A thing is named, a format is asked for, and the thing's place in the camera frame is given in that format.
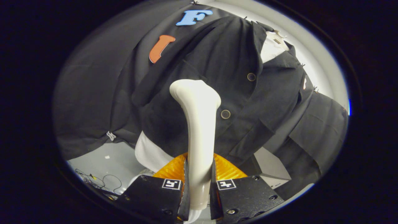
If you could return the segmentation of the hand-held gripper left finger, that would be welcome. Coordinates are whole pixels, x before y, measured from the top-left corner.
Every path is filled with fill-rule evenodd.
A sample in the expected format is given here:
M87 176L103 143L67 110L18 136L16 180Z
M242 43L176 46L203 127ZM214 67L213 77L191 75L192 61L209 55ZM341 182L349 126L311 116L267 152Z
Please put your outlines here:
M187 153L172 159L153 176L141 174L117 199L117 204L150 222L189 219Z

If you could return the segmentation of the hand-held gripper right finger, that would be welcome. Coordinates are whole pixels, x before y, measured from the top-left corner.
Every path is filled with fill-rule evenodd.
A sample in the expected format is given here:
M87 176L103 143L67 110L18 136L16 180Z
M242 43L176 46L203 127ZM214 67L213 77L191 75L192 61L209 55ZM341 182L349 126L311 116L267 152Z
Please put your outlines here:
M266 214L285 201L259 175L247 175L213 155L210 215L214 221L245 221Z

